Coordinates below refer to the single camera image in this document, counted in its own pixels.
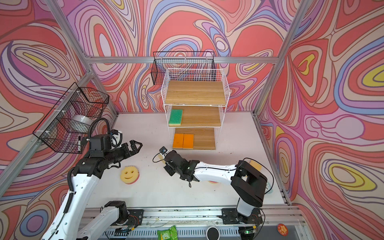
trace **wire basket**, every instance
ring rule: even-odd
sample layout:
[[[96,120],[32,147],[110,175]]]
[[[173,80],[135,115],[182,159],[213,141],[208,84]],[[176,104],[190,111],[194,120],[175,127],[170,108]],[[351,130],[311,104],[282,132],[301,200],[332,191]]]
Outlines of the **wire basket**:
[[[213,51],[157,51],[153,52],[151,69],[153,85],[161,85],[168,68],[215,69]]]
[[[74,91],[71,91],[71,88],[72,86],[60,99],[70,97],[69,101],[61,110],[54,110],[57,111],[58,114],[53,121],[46,129],[37,130],[45,120],[46,117],[44,117],[33,131],[33,134],[55,152],[81,154],[84,146],[80,144],[80,141],[88,135],[90,123],[103,114],[109,102],[109,95],[94,88],[77,86]],[[69,96],[70,94],[65,96],[65,94],[69,92],[72,92],[71,96]],[[77,115],[87,119],[88,122],[77,121]]]

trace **green snack packet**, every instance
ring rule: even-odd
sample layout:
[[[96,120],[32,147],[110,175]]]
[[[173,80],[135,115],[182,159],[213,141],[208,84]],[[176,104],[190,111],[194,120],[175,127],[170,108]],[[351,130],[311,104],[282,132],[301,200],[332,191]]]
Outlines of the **green snack packet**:
[[[172,226],[170,229],[157,232],[158,240],[177,240],[176,226]]]

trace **shelf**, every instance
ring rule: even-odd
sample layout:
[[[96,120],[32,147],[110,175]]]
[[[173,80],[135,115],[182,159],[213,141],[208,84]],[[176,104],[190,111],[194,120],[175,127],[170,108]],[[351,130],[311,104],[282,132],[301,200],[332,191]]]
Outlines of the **shelf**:
[[[221,127],[220,112],[218,108],[221,107],[173,106],[172,110],[183,110],[181,125],[176,127]]]
[[[222,82],[169,81],[165,105],[225,106]]]
[[[176,128],[175,133],[188,133],[194,135],[193,149],[215,150],[215,131],[213,127]]]

